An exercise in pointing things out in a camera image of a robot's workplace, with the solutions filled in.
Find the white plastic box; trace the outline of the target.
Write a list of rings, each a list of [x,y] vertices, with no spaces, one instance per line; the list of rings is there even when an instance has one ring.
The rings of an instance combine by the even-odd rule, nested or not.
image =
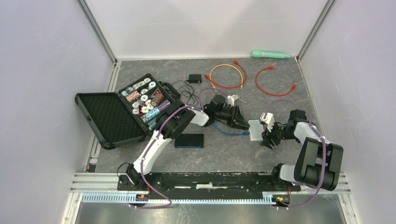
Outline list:
[[[262,141],[262,133],[264,132],[263,125],[260,120],[249,120],[249,138],[251,141]]]

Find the black power adapter with cord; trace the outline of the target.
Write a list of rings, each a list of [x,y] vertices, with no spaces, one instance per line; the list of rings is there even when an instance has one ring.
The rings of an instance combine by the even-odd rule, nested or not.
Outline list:
[[[178,80],[176,82],[171,83],[171,86],[174,87],[181,97],[186,99],[186,105],[193,107],[200,107],[200,99],[195,93],[195,88],[192,84],[201,84],[202,83],[202,75],[201,74],[190,74],[186,80]]]

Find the black network switch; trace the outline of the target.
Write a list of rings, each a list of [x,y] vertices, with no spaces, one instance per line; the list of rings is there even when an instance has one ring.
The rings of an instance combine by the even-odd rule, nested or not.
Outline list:
[[[175,139],[175,148],[204,148],[204,135],[183,133]]]

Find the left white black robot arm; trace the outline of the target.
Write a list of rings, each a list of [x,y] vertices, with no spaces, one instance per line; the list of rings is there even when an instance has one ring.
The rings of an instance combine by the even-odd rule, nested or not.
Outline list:
[[[141,190],[146,186],[145,175],[151,172],[160,153],[167,144],[179,137],[189,124],[207,127],[217,120],[231,128],[248,130],[250,125],[242,116],[239,106],[228,102],[232,98],[215,95],[202,109],[185,105],[180,100],[167,106],[156,118],[156,126],[149,143],[138,159],[128,165],[126,176],[130,186],[135,190]]]

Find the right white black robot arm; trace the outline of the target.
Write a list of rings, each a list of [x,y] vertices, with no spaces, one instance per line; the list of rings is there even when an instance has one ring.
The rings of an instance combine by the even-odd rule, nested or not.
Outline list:
[[[290,112],[288,122],[275,122],[274,115],[264,112],[260,117],[264,126],[261,145],[273,149],[282,140],[295,140],[302,145],[294,165],[279,163],[272,170],[270,185],[284,189],[288,183],[300,183],[328,191],[336,189],[343,158],[343,147],[326,140],[315,125],[307,119],[305,111]]]

